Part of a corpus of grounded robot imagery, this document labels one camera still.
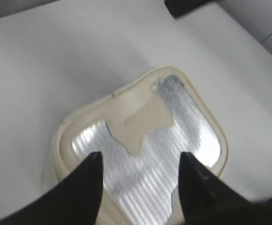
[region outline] silver reflective material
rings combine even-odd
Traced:
[[[135,225],[165,225],[172,213],[182,151],[213,166],[220,143],[183,84],[171,75],[153,90],[172,113],[172,128],[156,128],[143,140],[143,153],[132,156],[108,131],[104,121],[86,128],[73,141],[79,157],[103,153],[104,188]]]

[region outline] black object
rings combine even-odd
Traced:
[[[181,154],[178,180],[187,225],[272,225],[272,202],[249,203],[191,153]]]
[[[248,204],[189,152],[180,157],[178,191],[185,220],[189,222],[230,204]]]
[[[165,0],[165,5],[174,18],[179,18],[214,1],[219,0]]]
[[[55,188],[0,225],[94,225],[102,194],[102,155],[91,153]]]

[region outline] white table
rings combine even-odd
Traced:
[[[272,196],[272,56],[219,6],[63,0],[0,19],[0,217],[41,195],[55,128],[153,66],[181,68],[223,127],[223,180]]]

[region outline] beige label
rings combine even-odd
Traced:
[[[150,89],[119,96],[118,105],[108,127],[112,135],[127,150],[138,155],[142,152],[143,137],[155,128],[169,128],[174,119],[164,101]]]

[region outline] white background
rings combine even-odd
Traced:
[[[175,21],[161,0],[63,0],[0,19],[0,217],[41,195],[54,130],[78,107],[171,64],[223,127],[223,180],[272,196],[272,56],[219,6]]]
[[[272,54],[272,0],[225,0],[220,4]]]

